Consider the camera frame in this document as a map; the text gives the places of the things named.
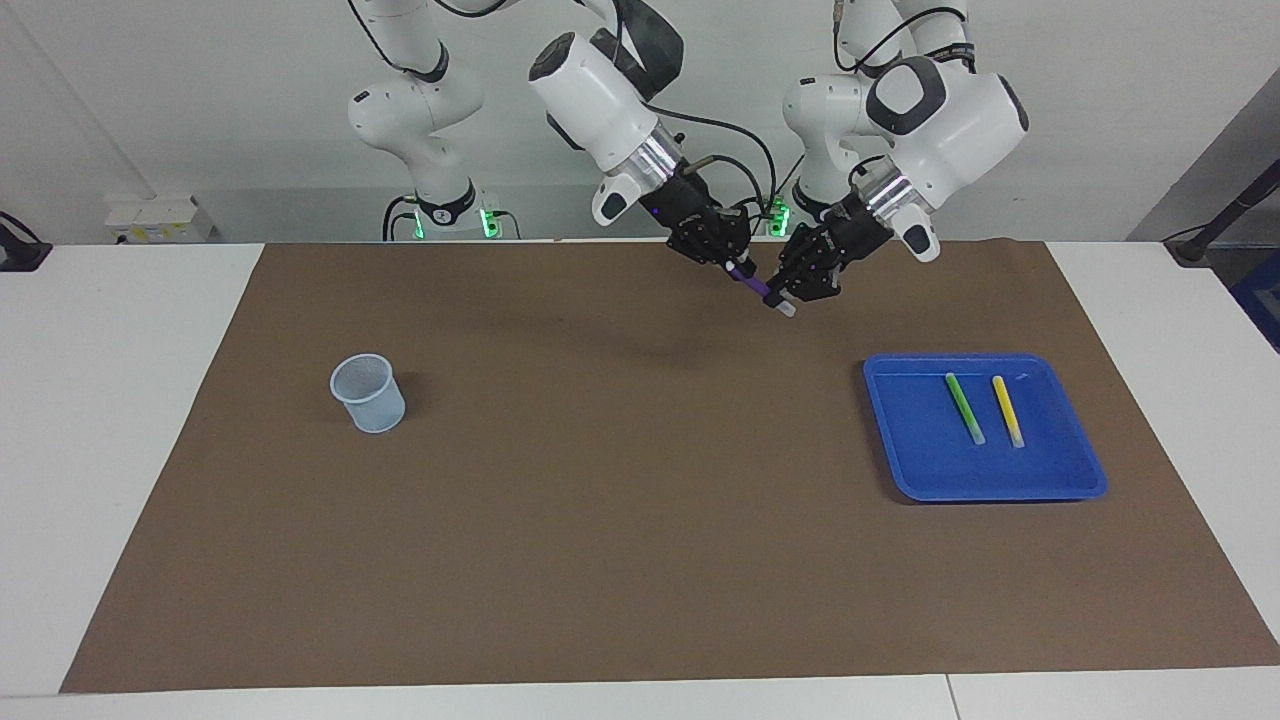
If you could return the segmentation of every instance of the white table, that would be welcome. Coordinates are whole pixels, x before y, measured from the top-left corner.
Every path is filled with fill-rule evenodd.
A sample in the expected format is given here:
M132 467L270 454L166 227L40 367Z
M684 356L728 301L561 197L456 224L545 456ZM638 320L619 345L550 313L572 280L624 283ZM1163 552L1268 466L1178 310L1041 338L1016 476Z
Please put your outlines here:
M1280 356L1160 246L1051 250L1277 634ZM0 717L1280 717L1277 667L50 697L260 252L59 247L0 277Z

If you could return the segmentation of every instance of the plastic tray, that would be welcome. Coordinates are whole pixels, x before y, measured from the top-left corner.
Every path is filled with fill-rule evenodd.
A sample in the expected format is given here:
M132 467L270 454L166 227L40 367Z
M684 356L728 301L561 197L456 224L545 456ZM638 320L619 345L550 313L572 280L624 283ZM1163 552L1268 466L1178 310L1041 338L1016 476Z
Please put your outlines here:
M1057 374L1034 355L877 355L863 368L893 480L922 502L1100 497L1102 471ZM947 391L955 373L987 443ZM1027 447L1009 437L991 379L1004 375Z

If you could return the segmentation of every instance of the black cable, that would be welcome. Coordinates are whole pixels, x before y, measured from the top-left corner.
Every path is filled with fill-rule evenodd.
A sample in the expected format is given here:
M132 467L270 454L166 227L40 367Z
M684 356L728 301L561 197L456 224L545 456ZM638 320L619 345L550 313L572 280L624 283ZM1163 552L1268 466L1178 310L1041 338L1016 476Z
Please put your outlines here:
M613 0L613 37L617 38L617 44L613 46L613 67L618 67L618 53L622 51L622 3L621 0Z
M750 181L751 183L751 190L755 191L755 204L760 206L760 211L767 213L769 210L769 208L764 205L764 193L760 192L760 183L755 179L755 174L751 172L750 168L746 167L745 163L742 163L737 158L730 158L728 155L718 155L718 154L708 155L701 160L689 165L689 168L685 170L685 174L696 173L701 168L705 168L707 165L712 165L714 163L727 163L742 170L742 174L746 176L746 179Z
M367 24L365 24L365 17L361 15L360 10L356 9L356 1L347 0L347 6L351 8L351 14L356 15L356 19L360 20L360 29L365 31L365 36L369 37L369 41L374 44L374 50L378 50L378 55L383 59L383 61L390 65L393 69L404 72L404 68L397 65L396 63L392 63L392 59L387 56L387 53L383 53L383 46L378 44L378 40L374 38L372 31L369 29Z
M874 163L876 160L883 160L883 159L884 159L883 155L872 155L870 158L867 158L865 160L861 160L856 165L854 165L854 169L849 170L849 187L854 186L854 176L856 176L863 168L865 168L870 163Z
M782 178L782 182L778 183L778 192L782 192L782 188L785 188L787 183L791 182L791 177L795 176L796 170L800 169L800 163L804 163L804 152L801 152L800 156L796 158L796 164L791 165L791 169L787 170L787 176Z
M37 236L36 233L33 233L31 231L31 228L28 228L26 224L23 224L23 222L19 220L18 218L14 218L9 213L4 213L4 211L0 211L0 218L4 218L5 220L9 220L10 225L13 225L13 227L20 229L22 232L27 233L27 236L29 236L31 240L33 240L33 241L40 242L41 245L44 245L44 242L40 241L40 236Z
M744 205L759 205L759 204L760 204L760 200L758 197L744 197L744 199L739 200L737 202L730 205L730 208L741 208ZM759 218L759 217L762 217L762 215L751 215L750 219L754 220L755 218Z
M485 15L492 15L493 13L497 13L499 9L502 9L503 5L507 4L507 0L497 0L493 5L489 5L488 8L481 8L479 10L462 10L460 8L449 5L448 3L444 3L444 0L435 0L435 4L453 13L454 15L458 15L460 18L483 18Z
M904 29L911 27L911 23L914 23L916 20L922 20L922 19L929 17L929 15L937 15L940 13L952 14L952 15L960 18L960 22L963 22L963 23L969 20L969 18L966 18L964 13L961 13L960 10L957 10L955 8L950 8L950 6L948 8L941 8L941 6L940 8L929 8L927 10L920 10L919 13L916 13L916 14L911 15L910 18L906 18L905 20L902 20L901 24L899 24L888 35L886 35L884 37L882 37L881 41L877 42L876 45L873 45L872 49L868 50L865 55L863 55L861 58L859 58L858 61L852 64L852 67L845 67L845 64L840 61L840 26L836 26L833 28L833 31L832 31L832 37L833 37L833 40L832 40L832 51L836 55L836 67L840 68L841 70L846 72L846 73L856 73L858 70L863 69L863 65L867 64L867 60L869 60L872 58L872 55L874 55L876 53L879 53L881 47L884 47L886 42L888 42L890 40L893 40L895 35L897 35L897 33L902 32Z
M399 196L396 197L396 200L392 200L387 205L387 211L383 213L383 242L390 242L390 240L392 240L390 238L390 232L392 232L392 214L396 213L396 208L399 208L402 204L408 202L408 201L410 201L408 197L406 197L403 195L399 195Z
M765 145L763 140L760 140L760 136L755 135L754 132L741 126L735 126L733 123L726 123L724 120L713 120L710 118L689 115L685 113L677 113L675 110L664 110L655 105L650 105L648 102L645 102L645 108L649 108L650 110L658 113L659 115L667 115L668 118L676 118L677 120L689 120L691 123L701 123L704 126L724 128L749 137L751 142L754 142L760 147L760 150L764 152L764 160L769 164L769 206L771 208L773 206L773 200L778 196L778 168L777 165L773 164L773 152L769 152L769 146Z
M1274 184L1274 186L1271 186L1271 190L1268 190L1268 191L1266 192L1266 195L1263 195L1262 197L1260 197L1260 199L1258 199L1258 201L1257 201L1257 202L1254 202L1253 205L1244 205L1244 209L1245 209L1245 210L1248 210L1248 209L1252 209L1252 208L1257 208L1257 206L1258 206L1258 205L1261 205L1261 204L1262 204L1262 202L1263 202L1263 201L1265 201L1266 199L1271 197L1271 195L1274 195L1276 190L1280 190L1280 183L1277 183L1277 184ZM1240 200L1239 200L1239 199L1235 199L1235 200L1233 200L1231 202L1233 202L1233 204L1239 204L1239 202L1240 202ZM1170 240L1178 240L1179 237L1183 237L1184 234L1189 234L1189 233L1193 233L1193 232L1199 232L1199 231L1202 231L1202 229L1207 228L1207 227L1208 227L1210 224L1211 224L1211 223L1204 223L1203 225L1196 225L1194 228L1187 228L1187 229L1184 229L1184 231L1178 231L1178 232L1175 232L1174 234L1171 234L1171 236L1169 236L1169 237L1166 237L1166 238L1164 238L1164 240L1160 240L1160 241L1157 241L1157 242L1169 242Z
M1169 242L1170 240L1176 240L1176 238L1183 237L1184 234L1188 234L1188 233L1199 232L1199 231L1202 231L1202 229L1204 229L1207 227L1208 227L1208 223L1204 223L1203 225L1196 225L1194 228L1187 228L1184 231L1178 231L1174 234L1171 234L1171 236L1169 236L1169 237L1166 237L1166 238L1164 238L1164 240L1161 240L1158 242Z
M494 218L511 218L511 223L513 225L516 225L516 240L525 240L525 236L521 234L521 232L520 232L520 218L516 218L515 213L512 213L511 210L494 210L493 211L493 217Z
M417 224L417 215L413 213L401 213L399 215L396 215L396 219L392 220L392 232L388 238L389 242L396 242L396 224L401 220L413 220L413 224Z

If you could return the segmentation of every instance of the black pole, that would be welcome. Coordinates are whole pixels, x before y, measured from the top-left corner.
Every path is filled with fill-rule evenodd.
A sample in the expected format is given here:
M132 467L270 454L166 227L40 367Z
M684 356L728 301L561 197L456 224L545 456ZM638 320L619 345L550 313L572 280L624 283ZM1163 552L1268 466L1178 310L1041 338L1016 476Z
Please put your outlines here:
M54 246L46 242L23 242L0 223L0 247L4 247L5 254L4 261L0 261L0 273L29 273L45 261Z
M1271 163L1271 167L1258 176L1258 179L1253 181L1239 197L1231 201L1216 218L1210 220L1204 225L1204 229L1196 237L1181 245L1175 245L1172 247L1174 256L1179 261L1187 263L1199 263L1203 260L1204 251L1208 250L1210 243L1217 240L1235 220L1239 220L1240 215L1266 200L1267 195L1271 195L1276 186L1280 186L1280 160Z

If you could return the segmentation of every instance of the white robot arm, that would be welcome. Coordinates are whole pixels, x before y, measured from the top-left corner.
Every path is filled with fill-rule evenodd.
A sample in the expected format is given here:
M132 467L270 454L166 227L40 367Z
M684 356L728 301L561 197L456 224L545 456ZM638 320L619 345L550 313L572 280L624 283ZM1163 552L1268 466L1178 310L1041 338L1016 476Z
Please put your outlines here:
M640 204L671 231L667 245L699 264L714 264L762 297L748 254L746 208L722 206L710 195L635 85L593 42L570 32L552 41L529 70L529 82L567 140L586 150L604 173L591 202L602 225ZM772 305L794 315L787 301Z
M470 18L507 9L520 0L453 0L442 6ZM436 231L470 229L479 214L468 213L476 188L462 167L461 154L435 133L462 122L484 102L480 83L449 61L435 29L431 0L348 0L369 38L393 69L396 79L367 87L348 104L348 120L367 145L399 158L410 170L420 217ZM627 77L652 97L680 73L684 44L680 35L641 0L575 0L622 29L621 49L611 50L630 63ZM641 28L639 37L632 24ZM617 47L613 33L602 31L593 44ZM557 127L562 136L564 131ZM603 215L596 214L598 219Z
M347 119L366 145L399 158L413 179L420 217L438 231L479 227L468 213L476 188L458 149L435 132L484 104L480 82L449 61L430 0L356 0L352 9L387 63L401 72L347 104Z
M922 261L937 258L929 215L1004 160L1029 128L1005 78L970 73L963 61L897 60L863 97L863 113L891 150L850 169L851 190L822 210L818 227L796 228L767 304L838 295L840 273L893 237Z
M835 8L836 59L840 63L840 53L854 58L854 65L841 64L851 74L803 78L783 100L783 118L805 149L792 196L814 219L849 191L849 173L860 160L858 150L877 146L858 138L884 137L884 128L867 117L865 102L876 78L902 59L904 40L911 55L974 68L968 22L961 20L968 18L966 0L945 5L936 0L837 0ZM901 29L909 32L906 38L895 32Z

